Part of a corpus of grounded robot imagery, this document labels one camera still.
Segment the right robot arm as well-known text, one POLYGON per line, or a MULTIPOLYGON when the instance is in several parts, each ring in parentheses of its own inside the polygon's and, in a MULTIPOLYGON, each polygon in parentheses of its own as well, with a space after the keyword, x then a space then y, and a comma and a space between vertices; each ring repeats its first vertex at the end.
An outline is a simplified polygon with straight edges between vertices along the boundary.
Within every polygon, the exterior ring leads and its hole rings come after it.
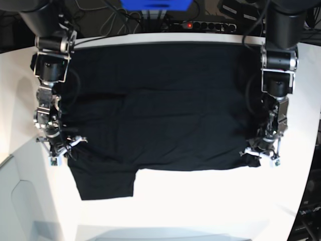
POLYGON ((86 140, 82 136, 63 138, 62 97, 54 90, 56 84, 67 79, 77 32, 69 16, 54 1, 35 1, 30 9, 21 10, 19 14, 36 36, 33 72, 40 86, 36 92, 38 107, 34 113, 34 125, 44 133, 37 142, 47 150, 50 164, 60 166, 63 156, 86 140))

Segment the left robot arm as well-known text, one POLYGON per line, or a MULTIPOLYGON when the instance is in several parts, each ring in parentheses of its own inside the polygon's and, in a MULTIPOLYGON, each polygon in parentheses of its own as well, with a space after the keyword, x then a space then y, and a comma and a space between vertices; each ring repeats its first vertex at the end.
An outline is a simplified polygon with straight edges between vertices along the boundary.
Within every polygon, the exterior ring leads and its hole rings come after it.
POLYGON ((258 24, 265 28, 265 42, 260 47, 261 92, 263 93, 257 134, 251 138, 249 146, 240 154, 250 155, 271 166, 280 164, 281 139, 287 130, 288 95, 295 87, 298 68, 298 43, 301 40, 306 13, 319 1, 265 1, 264 8, 256 22, 242 37, 246 37, 258 24))

